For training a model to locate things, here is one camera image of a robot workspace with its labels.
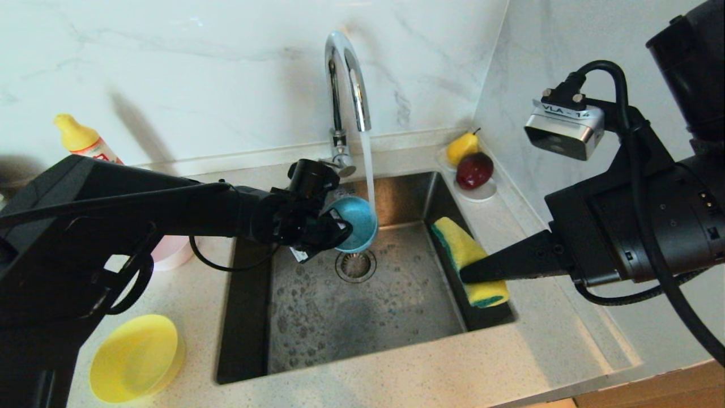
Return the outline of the blue plastic bowl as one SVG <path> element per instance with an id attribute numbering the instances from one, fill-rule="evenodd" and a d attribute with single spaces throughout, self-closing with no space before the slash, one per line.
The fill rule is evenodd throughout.
<path id="1" fill-rule="evenodd" d="M 329 204 L 326 212 L 332 211 L 335 219 L 346 220 L 352 225 L 352 233 L 335 247 L 342 253 L 360 253 L 372 245 L 378 232 L 378 220 L 370 202 L 361 197 L 348 196 Z"/>

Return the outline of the yellow green sponge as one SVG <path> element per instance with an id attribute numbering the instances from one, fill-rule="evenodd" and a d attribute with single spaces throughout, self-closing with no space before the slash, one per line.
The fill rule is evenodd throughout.
<path id="1" fill-rule="evenodd" d="M 450 218 L 442 217 L 433 222 L 430 228 L 445 249 L 457 277 L 460 277 L 460 272 L 464 267 L 487 258 L 486 250 Z M 474 308 L 497 307 L 506 304 L 510 299 L 507 285 L 503 281 L 463 282 L 462 286 L 469 305 Z"/>

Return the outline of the pink plastic bowl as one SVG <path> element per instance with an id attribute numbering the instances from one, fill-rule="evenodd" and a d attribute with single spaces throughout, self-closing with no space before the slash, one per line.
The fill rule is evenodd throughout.
<path id="1" fill-rule="evenodd" d="M 168 271 L 184 265 L 193 251 L 188 236 L 166 235 L 153 248 L 153 270 Z"/>

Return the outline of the orange dish soap bottle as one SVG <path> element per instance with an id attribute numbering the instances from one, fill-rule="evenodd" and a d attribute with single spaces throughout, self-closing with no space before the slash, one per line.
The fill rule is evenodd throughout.
<path id="1" fill-rule="evenodd" d="M 62 146 L 69 153 L 124 165 L 95 129 L 78 123 L 71 114 L 57 114 L 53 123 L 60 131 Z"/>

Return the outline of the round metal sink drain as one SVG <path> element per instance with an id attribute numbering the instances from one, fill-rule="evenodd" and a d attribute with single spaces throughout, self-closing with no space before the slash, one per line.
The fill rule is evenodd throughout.
<path id="1" fill-rule="evenodd" d="M 373 251 L 360 253 L 339 253 L 335 259 L 337 276 L 345 282 L 358 284 L 370 279 L 377 269 L 377 258 Z"/>

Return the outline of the stainless steel sink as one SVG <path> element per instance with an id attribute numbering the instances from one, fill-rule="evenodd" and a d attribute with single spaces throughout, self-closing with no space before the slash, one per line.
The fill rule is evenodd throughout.
<path id="1" fill-rule="evenodd" d="M 288 248 L 236 240 L 215 381 L 225 385 L 484 330 L 515 320 L 510 305 L 474 308 L 430 228 L 468 224 L 443 175 L 374 181 L 382 226 L 375 274 L 337 276 L 339 253 L 299 264 Z"/>

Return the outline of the running tap water stream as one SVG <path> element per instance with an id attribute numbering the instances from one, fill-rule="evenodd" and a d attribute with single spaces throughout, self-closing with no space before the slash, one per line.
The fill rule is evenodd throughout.
<path id="1" fill-rule="evenodd" d="M 370 140 L 370 134 L 368 132 L 360 133 L 361 147 L 363 152 L 363 160 L 365 167 L 366 184 L 368 190 L 368 201 L 370 204 L 370 210 L 373 214 L 376 213 L 376 198 L 374 189 L 374 172 L 373 172 L 373 157 L 372 157 L 372 144 Z"/>

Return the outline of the small white saucer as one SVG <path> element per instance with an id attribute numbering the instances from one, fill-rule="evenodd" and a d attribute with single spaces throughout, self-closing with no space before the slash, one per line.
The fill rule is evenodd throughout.
<path id="1" fill-rule="evenodd" d="M 456 181 L 453 181 L 453 186 L 456 193 L 461 198 L 470 202 L 485 202 L 494 197 L 497 193 L 497 184 L 492 178 L 490 178 L 487 183 L 482 184 L 476 189 L 463 189 Z"/>

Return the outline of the dark red apple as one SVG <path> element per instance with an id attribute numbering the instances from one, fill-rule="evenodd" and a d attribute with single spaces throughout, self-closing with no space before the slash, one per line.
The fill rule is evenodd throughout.
<path id="1" fill-rule="evenodd" d="M 489 155 L 475 152 L 458 163 L 455 181 L 464 190 L 477 189 L 492 178 L 494 163 Z"/>

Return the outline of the chrome gooseneck faucet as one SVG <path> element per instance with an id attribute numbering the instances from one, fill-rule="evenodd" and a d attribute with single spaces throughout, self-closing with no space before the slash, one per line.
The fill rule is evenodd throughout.
<path id="1" fill-rule="evenodd" d="M 332 127 L 331 159 L 326 163 L 339 177 L 347 178 L 355 173 L 356 167 L 347 142 L 347 130 L 342 116 L 343 82 L 348 86 L 357 131 L 372 129 L 369 98 L 360 61 L 347 35 L 339 30 L 332 31 L 325 43 L 325 73 L 330 98 Z"/>

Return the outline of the yellow pear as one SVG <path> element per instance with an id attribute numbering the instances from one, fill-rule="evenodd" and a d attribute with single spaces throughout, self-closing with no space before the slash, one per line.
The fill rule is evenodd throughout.
<path id="1" fill-rule="evenodd" d="M 469 131 L 456 138 L 445 148 L 445 163 L 457 167 L 463 158 L 480 151 L 477 131 Z"/>

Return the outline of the yellow plastic bowl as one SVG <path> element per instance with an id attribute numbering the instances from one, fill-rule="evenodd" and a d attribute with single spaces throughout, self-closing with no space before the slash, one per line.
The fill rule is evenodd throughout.
<path id="1" fill-rule="evenodd" d="M 185 362 L 186 344 L 176 324 L 152 313 L 110 333 L 89 369 L 92 393 L 105 403 L 127 403 L 161 392 Z"/>

